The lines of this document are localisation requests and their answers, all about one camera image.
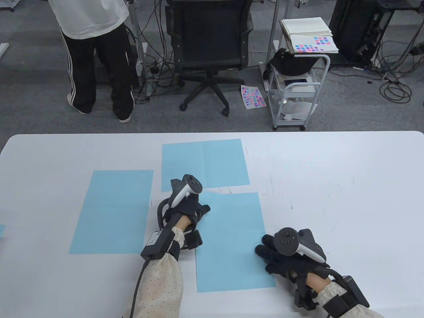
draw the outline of white metal cart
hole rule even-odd
[[[289,52],[296,58],[319,58],[325,61],[324,72],[319,77],[316,76],[313,69],[296,78],[287,77],[280,74],[275,67],[272,66],[272,72],[268,82],[269,89],[267,91],[267,97],[272,116],[273,130],[277,130],[279,126],[284,126],[299,127],[300,130],[303,131],[317,106],[318,95],[330,67],[330,58],[326,54],[297,53],[293,49],[291,41],[284,31],[283,35]],[[294,82],[285,85],[286,80],[292,80]],[[293,114],[293,109],[301,109],[302,114]]]

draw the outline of sleeve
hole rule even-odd
[[[346,289],[335,282],[331,282],[318,294],[317,301],[321,306],[323,306],[334,296],[341,296],[345,292]],[[364,307],[363,305],[356,305],[347,313],[341,315],[340,318],[383,318],[383,316],[369,308]]]
[[[180,248],[184,244],[184,233],[173,227],[174,241]],[[183,280],[178,262],[169,253],[163,258],[152,260],[147,265],[139,289],[134,308],[133,318],[178,318]],[[129,318],[133,297],[125,310],[123,318]]]

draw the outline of black office chair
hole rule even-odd
[[[238,78],[215,77],[220,70],[247,67],[248,37],[253,30],[252,0],[167,0],[167,33],[171,35],[175,70],[183,80],[201,84],[184,100],[180,110],[205,88],[211,87],[225,105],[229,104],[218,84],[241,84]],[[206,77],[184,75],[187,70],[206,71]]]

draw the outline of sneaker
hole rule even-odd
[[[127,123],[131,120],[131,115],[127,119],[121,120],[121,119],[118,118],[118,120],[119,120],[120,123],[125,124],[125,123]]]
[[[71,93],[69,93],[67,96],[66,96],[66,99],[67,99],[67,101],[68,101],[68,104],[71,106],[71,107],[73,107],[73,108],[75,108],[76,110],[78,110],[81,114],[88,114],[88,113],[83,113],[82,111],[80,111],[78,108],[76,108],[75,106],[73,106],[72,105],[72,101],[71,101]]]

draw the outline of black bag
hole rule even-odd
[[[317,61],[317,57],[294,57],[294,54],[291,54],[287,51],[287,49],[281,48],[266,64],[266,70],[262,77],[264,80],[269,79],[269,75],[271,74],[271,65],[273,65],[282,75],[299,76],[309,72]]]

